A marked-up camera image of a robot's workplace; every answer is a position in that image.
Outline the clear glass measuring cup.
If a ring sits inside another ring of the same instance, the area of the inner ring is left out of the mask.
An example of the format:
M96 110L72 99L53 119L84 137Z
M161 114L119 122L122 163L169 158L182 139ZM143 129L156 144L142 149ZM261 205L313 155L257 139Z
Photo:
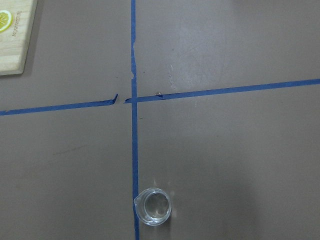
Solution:
M145 225L159 226L165 223L172 213L172 202L162 189L150 187L133 199L137 218Z

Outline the wooden cutting board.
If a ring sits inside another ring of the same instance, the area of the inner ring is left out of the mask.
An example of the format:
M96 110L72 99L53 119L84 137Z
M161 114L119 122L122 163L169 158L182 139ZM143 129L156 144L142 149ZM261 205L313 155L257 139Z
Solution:
M24 72L31 32L37 8L36 0L2 0L0 16L12 16L7 29L0 32L0 75Z

